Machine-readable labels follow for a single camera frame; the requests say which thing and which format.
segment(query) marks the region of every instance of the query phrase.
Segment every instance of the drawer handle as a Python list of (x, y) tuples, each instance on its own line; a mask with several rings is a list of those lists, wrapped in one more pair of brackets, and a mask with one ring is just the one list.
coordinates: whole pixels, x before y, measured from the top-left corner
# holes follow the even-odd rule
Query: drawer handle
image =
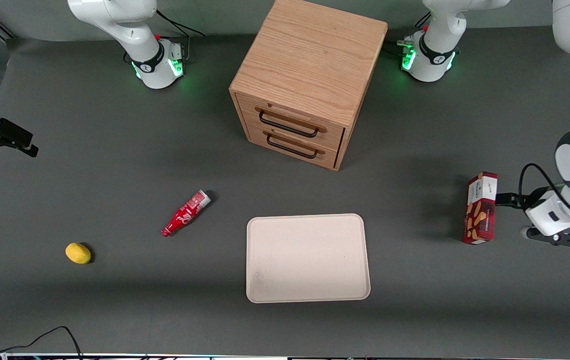
[(318, 150), (315, 150), (313, 155), (309, 155), (307, 153), (303, 153), (303, 152), (300, 152), (298, 150), (293, 150), (293, 148), (288, 148), (287, 146), (282, 146), (278, 143), (269, 141), (269, 139), (271, 139), (271, 134), (267, 134), (267, 144), (274, 146), (274, 148), (279, 148), (280, 150), (285, 150), (285, 151), (289, 151), (290, 153), (294, 153), (294, 154), (298, 155), (299, 157), (314, 159), (316, 157), (316, 155), (318, 155)]
[(288, 132), (291, 132), (291, 133), (294, 133), (296, 135), (300, 135), (300, 136), (306, 137), (306, 138), (314, 138), (316, 135), (318, 135), (318, 130), (319, 130), (318, 128), (316, 128), (316, 130), (314, 130), (314, 132), (311, 132), (311, 133), (300, 131), (300, 130), (294, 129), (293, 127), (280, 125), (279, 123), (266, 120), (262, 117), (264, 114), (265, 114), (265, 111), (260, 110), (260, 114), (258, 115), (258, 117), (260, 118), (260, 122), (263, 124), (271, 125), (271, 126), (278, 128), (278, 129), (287, 130)]

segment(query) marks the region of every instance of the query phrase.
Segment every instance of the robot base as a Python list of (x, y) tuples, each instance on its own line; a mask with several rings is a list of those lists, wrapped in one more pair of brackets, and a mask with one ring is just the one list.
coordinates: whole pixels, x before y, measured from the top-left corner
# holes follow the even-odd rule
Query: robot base
[(133, 63), (136, 76), (150, 89), (163, 89), (176, 81), (184, 73), (182, 61), (182, 47), (179, 43), (172, 43), (168, 39), (161, 39), (159, 43), (164, 47), (164, 59), (156, 66), (153, 72), (144, 72)]
[(417, 31), (406, 36), (404, 41), (399, 42), (399, 45), (405, 46), (405, 55), (403, 56), (401, 69), (410, 73), (416, 80), (431, 83), (440, 80), (446, 71), (451, 69), (456, 53), (454, 52), (449, 59), (443, 59), (441, 64), (431, 64), (431, 61), (422, 53), (420, 47), (415, 45), (420, 41), (424, 33), (422, 30)]

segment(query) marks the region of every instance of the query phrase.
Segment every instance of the white tray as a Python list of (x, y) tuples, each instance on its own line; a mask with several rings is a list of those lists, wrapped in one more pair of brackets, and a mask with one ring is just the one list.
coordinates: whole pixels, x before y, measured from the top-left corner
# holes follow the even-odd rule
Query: white tray
[(247, 298), (254, 303), (369, 296), (365, 226), (357, 214), (254, 218), (247, 224)]

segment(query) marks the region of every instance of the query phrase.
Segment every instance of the black cable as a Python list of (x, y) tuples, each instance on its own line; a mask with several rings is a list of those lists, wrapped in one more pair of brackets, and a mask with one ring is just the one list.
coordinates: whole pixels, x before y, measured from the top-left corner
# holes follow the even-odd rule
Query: black cable
[(203, 34), (202, 32), (196, 30), (196, 29), (192, 29), (191, 27), (188, 27), (186, 25), (183, 25), (182, 23), (179, 22), (175, 22), (174, 20), (171, 20), (170, 18), (168, 18), (167, 16), (165, 16), (163, 13), (161, 13), (160, 10), (156, 10), (156, 13), (159, 14), (159, 16), (167, 21), (169, 21), (170, 23), (174, 24), (174, 25), (178, 25), (178, 27), (183, 27), (186, 28), (187, 30), (192, 30), (192, 32), (201, 34), (202, 36), (205, 36), (205, 34)]
[(425, 20), (422, 20), (422, 23), (420, 23), (420, 25), (418, 25), (419, 28), (422, 28), (423, 25), (427, 22), (427, 20), (431, 19), (431, 14), (429, 14), (429, 16), (427, 16), (427, 18)]
[(414, 26), (415, 28), (419, 28), (418, 24), (419, 24), (421, 21), (427, 21), (427, 19), (429, 18), (429, 16), (431, 16), (431, 11), (427, 12), (426, 14), (424, 14), (424, 15), (422, 16), (422, 18), (420, 18), (420, 20), (418, 20), (413, 26)]
[(76, 353), (78, 354), (78, 358), (80, 360), (83, 360), (83, 356), (81, 355), (81, 348), (78, 346), (78, 342), (76, 341), (74, 335), (72, 335), (72, 332), (69, 330), (69, 328), (67, 326), (57, 326), (55, 328), (52, 328), (52, 330), (47, 331), (46, 333), (43, 333), (39, 337), (36, 337), (32, 342), (30, 342), (27, 345), (18, 345), (18, 346), (14, 346), (14, 347), (4, 348), (3, 350), (0, 350), (0, 354), (6, 353), (7, 351), (11, 351), (11, 350), (16, 349), (16, 348), (24, 349), (24, 348), (30, 347), (33, 344), (35, 344), (38, 340), (40, 340), (42, 337), (44, 337), (45, 335), (48, 335), (49, 333), (53, 333), (54, 331), (56, 331), (60, 328), (63, 328), (65, 331), (67, 331), (67, 333), (69, 334), (69, 337), (72, 338), (72, 342), (74, 342), (74, 347), (76, 349)]
[(525, 165), (525, 167), (523, 167), (523, 170), (520, 172), (520, 179), (518, 180), (518, 201), (520, 202), (520, 206), (522, 207), (524, 205), (524, 201), (523, 201), (523, 179), (525, 178), (525, 173), (526, 173), (527, 169), (529, 169), (530, 167), (535, 167), (536, 169), (538, 169), (538, 171), (540, 171), (541, 174), (543, 174), (543, 177), (545, 177), (545, 180), (547, 180), (547, 183), (549, 183), (549, 186), (556, 193), (558, 198), (561, 199), (563, 204), (570, 210), (570, 204), (565, 200), (565, 198), (563, 197), (561, 192), (558, 190), (558, 187), (556, 187), (554, 185), (554, 182), (552, 182), (551, 178), (549, 178), (549, 175), (547, 175), (547, 173), (543, 170), (543, 168), (541, 168), (538, 164), (536, 164), (534, 162), (530, 162), (529, 164)]

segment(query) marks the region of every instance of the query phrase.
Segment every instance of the wall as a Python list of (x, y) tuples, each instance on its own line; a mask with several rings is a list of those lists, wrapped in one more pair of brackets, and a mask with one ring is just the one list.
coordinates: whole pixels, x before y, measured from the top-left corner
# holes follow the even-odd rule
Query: wall
[[(412, 26), (426, 9), (419, 0), (312, 0), (389, 23), (390, 28)], [(158, 0), (171, 19), (206, 34), (253, 34), (258, 31), (273, 0)], [(471, 28), (538, 27), (552, 22), (549, 0), (512, 0), (491, 11), (467, 13)], [(48, 41), (108, 39), (107, 34), (78, 21), (66, 0), (0, 0), (0, 20), (22, 38)], [(173, 35), (173, 28), (155, 16), (154, 32)]]

